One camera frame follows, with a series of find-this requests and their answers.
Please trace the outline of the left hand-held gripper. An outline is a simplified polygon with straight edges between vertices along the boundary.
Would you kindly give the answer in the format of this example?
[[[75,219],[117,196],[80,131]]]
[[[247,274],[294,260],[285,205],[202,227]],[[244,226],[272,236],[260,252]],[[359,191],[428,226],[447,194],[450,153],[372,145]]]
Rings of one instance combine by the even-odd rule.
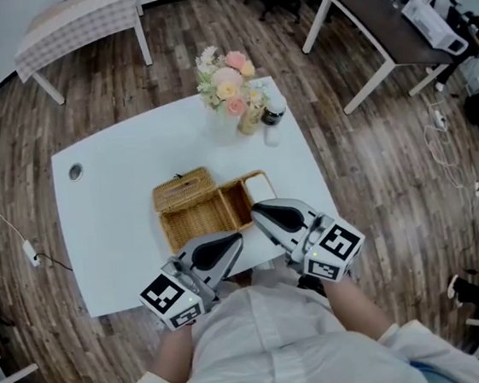
[[[140,301],[173,331],[213,308],[219,283],[241,255],[243,236],[220,231],[192,238],[178,257],[170,257],[160,274],[140,294]]]

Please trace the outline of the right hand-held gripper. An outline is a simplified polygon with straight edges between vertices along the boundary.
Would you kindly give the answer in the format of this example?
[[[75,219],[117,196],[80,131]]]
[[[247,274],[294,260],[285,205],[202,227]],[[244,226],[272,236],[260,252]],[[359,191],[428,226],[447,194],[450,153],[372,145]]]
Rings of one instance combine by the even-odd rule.
[[[270,241],[291,251],[289,266],[303,276],[322,281],[341,281],[365,240],[364,235],[343,218],[331,218],[323,213],[315,217],[315,211],[297,199],[263,200],[253,205],[251,213],[255,226]]]

